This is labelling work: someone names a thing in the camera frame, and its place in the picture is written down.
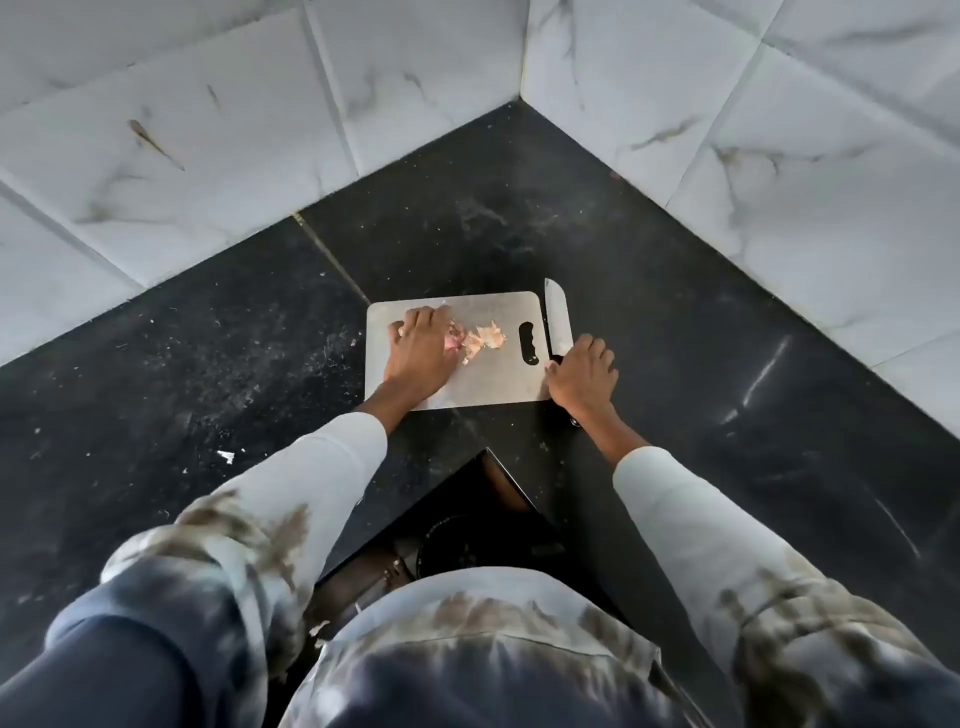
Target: person's right hand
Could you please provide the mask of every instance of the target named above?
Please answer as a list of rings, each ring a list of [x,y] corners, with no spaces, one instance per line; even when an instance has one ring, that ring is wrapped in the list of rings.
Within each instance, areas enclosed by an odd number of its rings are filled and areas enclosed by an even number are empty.
[[[563,364],[547,364],[550,397],[576,420],[611,409],[610,397],[620,377],[611,364],[613,352],[604,340],[581,334]]]

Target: person's left hand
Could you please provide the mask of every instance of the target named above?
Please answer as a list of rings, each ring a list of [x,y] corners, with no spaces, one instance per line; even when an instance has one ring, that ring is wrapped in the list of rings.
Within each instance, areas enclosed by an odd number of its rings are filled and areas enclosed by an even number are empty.
[[[444,346],[449,329],[449,306],[412,308],[403,321],[390,324],[390,359],[384,382],[402,383],[414,405],[435,394],[460,361],[458,349]]]

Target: shirt sleeve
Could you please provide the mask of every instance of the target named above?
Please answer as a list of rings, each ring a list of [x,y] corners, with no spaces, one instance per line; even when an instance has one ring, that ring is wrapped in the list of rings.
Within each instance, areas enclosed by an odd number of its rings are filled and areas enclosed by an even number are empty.
[[[960,680],[903,624],[827,579],[666,450],[628,454],[613,487],[737,686],[748,724],[809,725],[850,711],[912,724],[929,708],[917,703],[924,692],[956,705]],[[896,697],[889,709],[876,704],[883,695]]]
[[[54,621],[48,649],[88,619],[129,619],[176,647],[193,682],[211,693],[203,703],[229,713],[225,724],[259,726],[268,676],[300,653],[314,584],[386,451],[383,425],[360,412],[299,438],[195,500],[173,524],[122,544],[101,585]],[[172,619],[172,603],[192,617]],[[217,694],[225,681],[208,679],[218,670],[231,676],[226,707]]]

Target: cutting board handle hole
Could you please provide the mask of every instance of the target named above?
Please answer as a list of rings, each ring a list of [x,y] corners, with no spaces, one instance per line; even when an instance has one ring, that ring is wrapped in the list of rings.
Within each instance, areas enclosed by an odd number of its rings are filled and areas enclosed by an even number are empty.
[[[516,333],[520,339],[520,356],[523,357],[523,361],[532,367],[540,364],[537,358],[537,347],[534,346],[534,325],[524,321]]]

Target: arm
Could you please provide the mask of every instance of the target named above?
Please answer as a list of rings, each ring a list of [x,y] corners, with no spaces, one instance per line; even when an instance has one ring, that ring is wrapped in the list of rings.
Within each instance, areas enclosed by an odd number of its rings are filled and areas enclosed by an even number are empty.
[[[748,724],[830,715],[897,725],[956,710],[960,680],[906,627],[619,419],[612,360],[602,340],[581,337],[548,372],[550,393],[615,466],[614,489],[700,641],[739,688]]]
[[[444,351],[445,309],[408,311],[403,325],[401,339],[391,324],[385,380],[355,412],[120,546],[102,584],[51,625],[46,652],[0,688],[0,715],[37,728],[77,715],[105,728],[259,726],[267,677],[300,652],[303,609],[387,434],[459,359]]]

